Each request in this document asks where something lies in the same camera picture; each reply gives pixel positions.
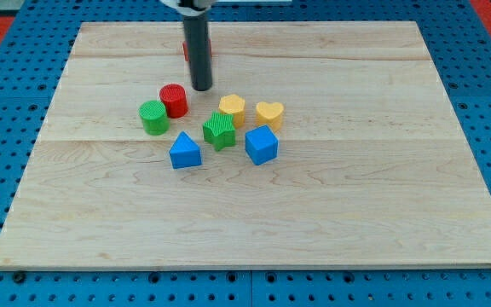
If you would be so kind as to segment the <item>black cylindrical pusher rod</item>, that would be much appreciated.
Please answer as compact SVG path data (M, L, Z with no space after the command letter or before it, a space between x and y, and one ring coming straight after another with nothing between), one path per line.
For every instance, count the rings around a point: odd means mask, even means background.
M208 10L183 17L191 84L197 91L207 91L213 84Z

